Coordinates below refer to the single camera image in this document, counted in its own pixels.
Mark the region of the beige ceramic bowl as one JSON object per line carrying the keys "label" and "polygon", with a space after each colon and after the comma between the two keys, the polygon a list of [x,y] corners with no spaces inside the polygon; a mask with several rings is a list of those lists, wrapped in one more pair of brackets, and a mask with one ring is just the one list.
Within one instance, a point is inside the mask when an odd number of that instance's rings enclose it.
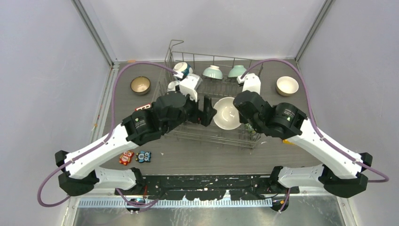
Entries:
{"label": "beige ceramic bowl", "polygon": [[239,121],[239,112],[233,105],[233,101],[233,97],[224,97],[218,100],[213,107],[217,110],[213,120],[221,129],[233,130],[241,125]]}
{"label": "beige ceramic bowl", "polygon": [[276,81],[276,90],[280,95],[289,97],[299,90],[299,84],[292,77],[282,76]]}

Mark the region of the brown patterned bowl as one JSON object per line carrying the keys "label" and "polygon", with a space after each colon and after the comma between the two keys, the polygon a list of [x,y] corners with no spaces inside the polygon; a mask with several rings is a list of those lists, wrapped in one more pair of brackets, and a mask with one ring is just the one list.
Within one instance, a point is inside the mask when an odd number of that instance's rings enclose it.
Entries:
{"label": "brown patterned bowl", "polygon": [[137,95],[145,95],[151,90],[151,81],[145,76],[136,77],[131,81],[130,89]]}

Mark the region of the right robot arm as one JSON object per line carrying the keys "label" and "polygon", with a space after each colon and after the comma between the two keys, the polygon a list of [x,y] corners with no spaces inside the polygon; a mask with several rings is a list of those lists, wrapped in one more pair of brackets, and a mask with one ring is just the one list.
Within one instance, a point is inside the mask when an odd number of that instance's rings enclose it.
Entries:
{"label": "right robot arm", "polygon": [[287,140],[304,149],[321,161],[313,167],[290,168],[275,166],[269,177],[269,188],[274,193],[297,186],[320,187],[329,193],[350,198],[366,190],[365,167],[355,163],[359,160],[370,166],[373,160],[368,153],[355,153],[341,144],[332,144],[343,150],[339,153],[326,143],[329,138],[319,137],[307,115],[290,103],[271,106],[251,91],[239,93],[233,100],[241,123],[249,123],[255,132]]}

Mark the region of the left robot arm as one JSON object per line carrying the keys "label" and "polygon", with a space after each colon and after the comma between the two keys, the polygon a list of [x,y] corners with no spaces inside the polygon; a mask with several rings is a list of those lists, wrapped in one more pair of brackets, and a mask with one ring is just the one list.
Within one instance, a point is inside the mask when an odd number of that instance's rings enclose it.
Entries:
{"label": "left robot arm", "polygon": [[59,186],[69,196],[80,196],[93,189],[128,190],[138,195],[144,190],[140,170],[105,169],[101,165],[151,141],[161,138],[184,122],[208,126],[217,111],[205,96],[203,110],[189,95],[171,91],[152,102],[151,107],[133,112],[113,131],[88,146],[68,153],[55,154],[56,163],[66,165],[58,176]]}

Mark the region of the green owl toy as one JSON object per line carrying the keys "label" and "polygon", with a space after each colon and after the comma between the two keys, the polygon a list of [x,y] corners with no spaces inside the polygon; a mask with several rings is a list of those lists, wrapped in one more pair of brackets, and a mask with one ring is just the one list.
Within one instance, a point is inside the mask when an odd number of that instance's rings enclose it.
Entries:
{"label": "green owl toy", "polygon": [[249,123],[245,124],[245,130],[246,130],[246,131],[248,132],[248,134],[250,134],[250,135],[256,134],[256,131],[253,129],[253,127],[252,127]]}

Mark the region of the mint green bowl right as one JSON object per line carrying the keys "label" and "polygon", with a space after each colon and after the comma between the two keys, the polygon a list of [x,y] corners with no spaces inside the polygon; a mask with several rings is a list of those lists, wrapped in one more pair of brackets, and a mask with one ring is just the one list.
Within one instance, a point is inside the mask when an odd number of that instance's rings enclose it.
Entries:
{"label": "mint green bowl right", "polygon": [[247,69],[243,65],[235,65],[228,73],[228,78],[237,78],[243,75]]}

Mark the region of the white bowl blue floral pattern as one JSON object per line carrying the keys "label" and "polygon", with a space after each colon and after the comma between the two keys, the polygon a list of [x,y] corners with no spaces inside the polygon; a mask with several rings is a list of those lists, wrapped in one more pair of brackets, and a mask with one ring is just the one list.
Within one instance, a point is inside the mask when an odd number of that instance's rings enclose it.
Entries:
{"label": "white bowl blue floral pattern", "polygon": [[167,92],[180,92],[179,83],[180,81],[170,82],[167,87]]}

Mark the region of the pale green bowl middle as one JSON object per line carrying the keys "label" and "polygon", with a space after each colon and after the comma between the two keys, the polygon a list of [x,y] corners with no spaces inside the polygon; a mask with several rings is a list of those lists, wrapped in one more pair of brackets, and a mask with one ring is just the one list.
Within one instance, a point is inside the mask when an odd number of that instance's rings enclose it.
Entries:
{"label": "pale green bowl middle", "polygon": [[212,79],[217,79],[217,80],[222,80],[223,79],[223,73],[219,69],[219,66],[211,65],[210,67],[206,68],[203,73],[203,76],[206,76],[208,78]]}

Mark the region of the yellow toy window block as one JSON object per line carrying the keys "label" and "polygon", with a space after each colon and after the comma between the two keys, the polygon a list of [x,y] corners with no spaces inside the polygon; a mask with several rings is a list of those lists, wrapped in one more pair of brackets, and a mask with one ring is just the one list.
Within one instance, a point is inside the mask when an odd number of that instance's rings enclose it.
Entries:
{"label": "yellow toy window block", "polygon": [[294,143],[292,143],[292,142],[289,142],[289,141],[288,141],[288,140],[286,140],[286,139],[282,140],[282,143],[284,143],[284,144],[288,144],[288,145],[294,145]]}

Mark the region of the teal white bowl back left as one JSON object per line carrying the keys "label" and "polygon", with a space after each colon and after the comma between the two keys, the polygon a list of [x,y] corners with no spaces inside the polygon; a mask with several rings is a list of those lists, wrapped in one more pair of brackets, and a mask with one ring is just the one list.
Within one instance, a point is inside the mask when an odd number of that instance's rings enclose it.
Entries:
{"label": "teal white bowl back left", "polygon": [[176,72],[173,77],[178,81],[185,79],[189,74],[193,73],[192,67],[187,62],[177,63],[173,67],[173,71]]}

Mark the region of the red white toy window block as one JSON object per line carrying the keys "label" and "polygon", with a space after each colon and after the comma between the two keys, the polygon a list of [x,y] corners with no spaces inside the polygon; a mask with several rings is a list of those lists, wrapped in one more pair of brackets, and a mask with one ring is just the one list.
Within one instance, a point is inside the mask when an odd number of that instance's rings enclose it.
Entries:
{"label": "red white toy window block", "polygon": [[151,108],[151,104],[146,104],[135,109],[135,111],[146,110]]}

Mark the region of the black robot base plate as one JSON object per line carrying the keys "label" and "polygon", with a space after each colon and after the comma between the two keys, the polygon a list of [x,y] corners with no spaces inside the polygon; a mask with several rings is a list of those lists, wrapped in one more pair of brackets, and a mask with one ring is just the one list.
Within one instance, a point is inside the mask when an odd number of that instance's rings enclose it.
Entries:
{"label": "black robot base plate", "polygon": [[231,200],[263,200],[287,189],[273,184],[269,175],[152,175],[144,176],[137,185],[122,190],[123,195],[146,196],[155,200],[199,199],[221,200],[227,194]]}

